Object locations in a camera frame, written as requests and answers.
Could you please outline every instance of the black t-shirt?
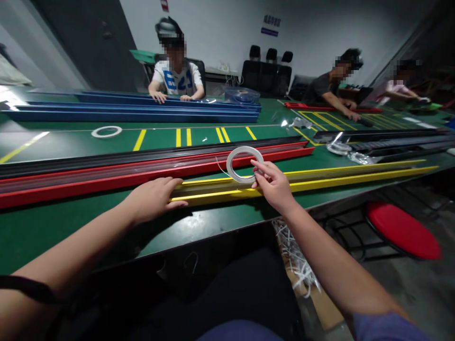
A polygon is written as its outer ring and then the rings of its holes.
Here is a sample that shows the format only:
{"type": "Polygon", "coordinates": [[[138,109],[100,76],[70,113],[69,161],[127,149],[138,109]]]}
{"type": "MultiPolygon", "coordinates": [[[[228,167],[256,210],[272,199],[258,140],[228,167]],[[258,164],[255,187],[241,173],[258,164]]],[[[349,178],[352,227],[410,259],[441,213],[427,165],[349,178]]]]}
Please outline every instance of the black t-shirt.
{"type": "Polygon", "coordinates": [[[327,92],[332,92],[335,96],[338,94],[339,83],[330,84],[329,72],[314,79],[308,86],[307,92],[303,96],[305,103],[325,103],[322,95],[327,92]]]}

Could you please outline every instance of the door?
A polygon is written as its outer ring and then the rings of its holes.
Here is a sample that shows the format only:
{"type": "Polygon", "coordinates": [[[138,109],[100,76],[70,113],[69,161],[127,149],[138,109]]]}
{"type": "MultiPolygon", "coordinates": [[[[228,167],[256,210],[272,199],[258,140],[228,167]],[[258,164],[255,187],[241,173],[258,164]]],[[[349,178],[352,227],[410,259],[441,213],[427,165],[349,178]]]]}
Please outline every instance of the door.
{"type": "Polygon", "coordinates": [[[137,92],[145,72],[119,0],[32,0],[93,89],[137,92]]]}

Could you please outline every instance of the double-sided tape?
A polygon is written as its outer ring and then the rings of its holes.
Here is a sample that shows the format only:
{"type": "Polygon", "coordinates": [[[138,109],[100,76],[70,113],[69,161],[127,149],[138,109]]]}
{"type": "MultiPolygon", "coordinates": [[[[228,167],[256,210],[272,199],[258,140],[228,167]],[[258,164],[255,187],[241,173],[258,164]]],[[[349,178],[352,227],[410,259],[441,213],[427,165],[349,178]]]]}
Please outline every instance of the double-sided tape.
{"type": "Polygon", "coordinates": [[[240,183],[253,183],[256,181],[256,177],[254,175],[249,176],[249,177],[241,177],[237,173],[235,173],[234,170],[232,169],[232,160],[235,158],[235,156],[237,154],[240,154],[240,153],[248,153],[250,155],[253,155],[256,158],[256,160],[258,160],[259,162],[264,162],[264,158],[262,157],[262,154],[260,151],[258,151],[257,149],[255,149],[253,147],[248,147],[248,146],[242,146],[242,147],[238,147],[238,148],[234,149],[233,151],[231,151],[231,153],[227,157],[226,169],[227,169],[227,173],[229,174],[229,176],[231,178],[233,178],[235,181],[240,182],[240,183]]]}
{"type": "Polygon", "coordinates": [[[122,132],[122,128],[120,128],[119,126],[106,126],[106,127],[101,127],[101,128],[93,130],[91,135],[93,137],[96,137],[96,138],[110,138],[110,137],[117,136],[121,132],[122,132]],[[115,129],[116,131],[111,133],[111,134],[108,134],[108,135],[100,135],[99,134],[100,131],[108,130],[108,129],[115,129]]]}

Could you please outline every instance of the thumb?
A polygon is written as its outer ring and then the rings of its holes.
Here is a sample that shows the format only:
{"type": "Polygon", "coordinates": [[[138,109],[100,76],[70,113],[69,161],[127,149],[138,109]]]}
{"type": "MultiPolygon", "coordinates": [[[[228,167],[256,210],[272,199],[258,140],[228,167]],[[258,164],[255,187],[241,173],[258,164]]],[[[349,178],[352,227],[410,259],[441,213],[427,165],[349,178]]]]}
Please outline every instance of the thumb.
{"type": "Polygon", "coordinates": [[[265,186],[270,185],[267,179],[260,172],[255,172],[256,181],[260,187],[264,188],[265,186]]]}
{"type": "Polygon", "coordinates": [[[185,207],[185,206],[188,206],[188,203],[186,201],[183,201],[183,200],[171,201],[169,204],[166,205],[166,209],[168,211],[171,211],[171,210],[176,209],[178,207],[185,207]]]}

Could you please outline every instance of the white wall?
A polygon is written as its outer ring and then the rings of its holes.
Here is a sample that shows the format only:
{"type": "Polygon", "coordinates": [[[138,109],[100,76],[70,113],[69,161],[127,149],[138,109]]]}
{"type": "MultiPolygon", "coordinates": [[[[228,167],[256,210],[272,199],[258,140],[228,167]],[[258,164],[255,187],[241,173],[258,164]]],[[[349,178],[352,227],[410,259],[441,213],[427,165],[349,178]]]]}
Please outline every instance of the white wall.
{"type": "Polygon", "coordinates": [[[89,88],[28,0],[1,0],[0,25],[0,42],[34,85],[50,89],[89,88]]]}
{"type": "Polygon", "coordinates": [[[228,62],[241,71],[251,45],[294,52],[294,74],[319,76],[350,47],[365,65],[349,81],[369,85],[437,0],[120,0],[138,49],[161,52],[154,25],[170,15],[185,33],[187,55],[206,66],[228,62]],[[278,37],[260,33],[265,14],[282,18],[278,37]]]}

